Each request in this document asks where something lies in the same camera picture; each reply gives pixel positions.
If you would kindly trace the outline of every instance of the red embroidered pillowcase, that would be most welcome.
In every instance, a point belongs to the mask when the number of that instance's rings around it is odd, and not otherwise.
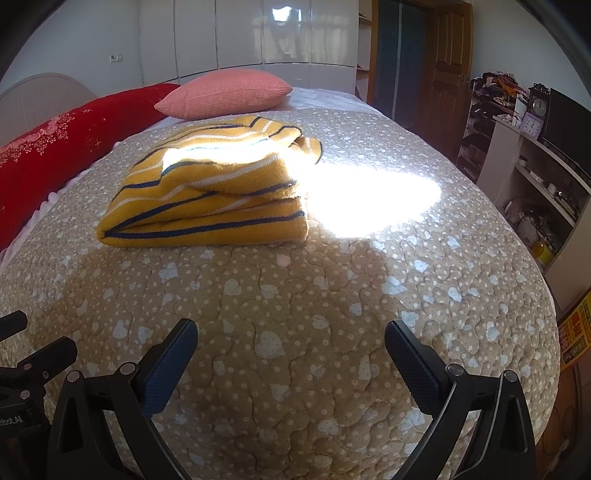
[[[154,105],[175,88],[163,83],[93,100],[0,147],[0,251],[51,192],[106,155],[115,142],[162,120]]]

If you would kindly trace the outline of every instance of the yellow striped sweater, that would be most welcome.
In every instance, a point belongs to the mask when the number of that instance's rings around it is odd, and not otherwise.
[[[97,227],[113,247],[303,241],[322,145],[255,115],[188,127],[137,162]]]

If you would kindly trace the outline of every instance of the quilted bedspread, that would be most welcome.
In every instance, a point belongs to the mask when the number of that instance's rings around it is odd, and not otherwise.
[[[539,439],[558,387],[556,318],[533,259],[492,203],[384,117],[265,116],[324,145],[304,244],[100,244],[96,226],[130,166],[181,127],[136,135],[58,201],[0,277],[0,313],[21,309],[30,321],[2,343],[0,362],[67,335],[75,368],[107,374],[188,317],[199,348],[153,421],[190,476],[390,479],[431,420],[384,348],[385,325],[402,319],[447,363],[517,372]],[[48,386],[50,414],[62,379]]]

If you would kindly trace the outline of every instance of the white sheet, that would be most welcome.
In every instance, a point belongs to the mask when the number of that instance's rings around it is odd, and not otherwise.
[[[375,115],[382,115],[375,108],[369,106],[367,103],[363,103],[355,95],[344,92],[334,92],[332,90],[325,89],[309,89],[309,88],[298,88],[295,87],[293,91],[286,97],[286,99],[277,107],[272,110],[279,111],[291,111],[291,110],[303,110],[306,108],[327,108],[331,110],[345,110],[348,112],[364,112],[373,113]],[[183,120],[178,118],[167,117],[157,122],[156,124],[148,127],[144,131],[156,130],[159,128],[170,127],[182,123]],[[35,225],[38,224],[43,217],[49,212],[57,201],[70,190],[80,179],[90,171],[92,166],[80,173],[77,177],[71,179],[65,187],[59,192],[52,192],[49,194],[48,199],[43,202],[31,219],[27,222],[18,236],[12,241],[12,243],[0,252],[0,274],[4,271],[12,257],[18,252],[21,245],[25,242]]]

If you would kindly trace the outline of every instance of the yellow sign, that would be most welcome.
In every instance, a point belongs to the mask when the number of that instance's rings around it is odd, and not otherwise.
[[[558,327],[560,369],[570,367],[591,346],[591,292]]]

